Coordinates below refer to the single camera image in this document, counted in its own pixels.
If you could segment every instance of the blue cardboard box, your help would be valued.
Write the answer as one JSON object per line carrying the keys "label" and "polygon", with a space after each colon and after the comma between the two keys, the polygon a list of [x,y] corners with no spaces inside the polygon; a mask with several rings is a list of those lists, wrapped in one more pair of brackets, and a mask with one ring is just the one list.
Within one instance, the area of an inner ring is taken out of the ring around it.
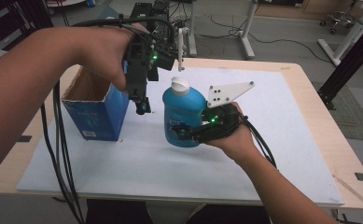
{"label": "blue cardboard box", "polygon": [[81,67],[62,102],[83,138],[118,141],[129,98],[111,82]]}

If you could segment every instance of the person's leg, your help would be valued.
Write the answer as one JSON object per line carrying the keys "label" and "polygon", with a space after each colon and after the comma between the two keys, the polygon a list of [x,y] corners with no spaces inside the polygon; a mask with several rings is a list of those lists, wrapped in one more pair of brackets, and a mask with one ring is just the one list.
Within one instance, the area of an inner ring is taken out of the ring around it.
{"label": "person's leg", "polygon": [[86,224],[153,224],[145,202],[88,199]]}
{"label": "person's leg", "polygon": [[207,204],[187,224],[270,224],[264,207]]}

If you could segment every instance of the bottle cap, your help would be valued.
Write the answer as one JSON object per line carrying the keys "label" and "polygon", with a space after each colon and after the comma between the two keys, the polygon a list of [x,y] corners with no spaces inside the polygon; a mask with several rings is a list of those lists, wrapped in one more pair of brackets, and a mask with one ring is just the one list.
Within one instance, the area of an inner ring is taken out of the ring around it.
{"label": "bottle cap", "polygon": [[189,92],[189,83],[182,77],[172,78],[172,90],[175,95],[183,96]]}

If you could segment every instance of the person's right hand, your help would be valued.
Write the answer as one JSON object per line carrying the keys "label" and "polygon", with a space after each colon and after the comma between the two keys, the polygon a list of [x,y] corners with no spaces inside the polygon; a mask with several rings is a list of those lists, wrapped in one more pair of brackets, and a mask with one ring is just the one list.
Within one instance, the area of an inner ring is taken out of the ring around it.
{"label": "person's right hand", "polygon": [[[233,104],[243,113],[237,103],[233,102]],[[228,157],[238,164],[259,154],[250,130],[243,124],[231,136],[210,141],[207,145],[221,148]]]}

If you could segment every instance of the bottle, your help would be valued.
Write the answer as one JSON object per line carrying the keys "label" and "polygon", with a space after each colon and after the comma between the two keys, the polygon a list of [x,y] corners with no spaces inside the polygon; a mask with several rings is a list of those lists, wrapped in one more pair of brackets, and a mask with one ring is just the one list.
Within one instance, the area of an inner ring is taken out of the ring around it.
{"label": "bottle", "polygon": [[182,77],[172,78],[172,87],[167,89],[164,102],[164,132],[167,141],[177,147],[196,147],[199,143],[192,139],[179,139],[173,127],[199,127],[202,125],[202,112],[205,98],[200,92],[191,88]]}

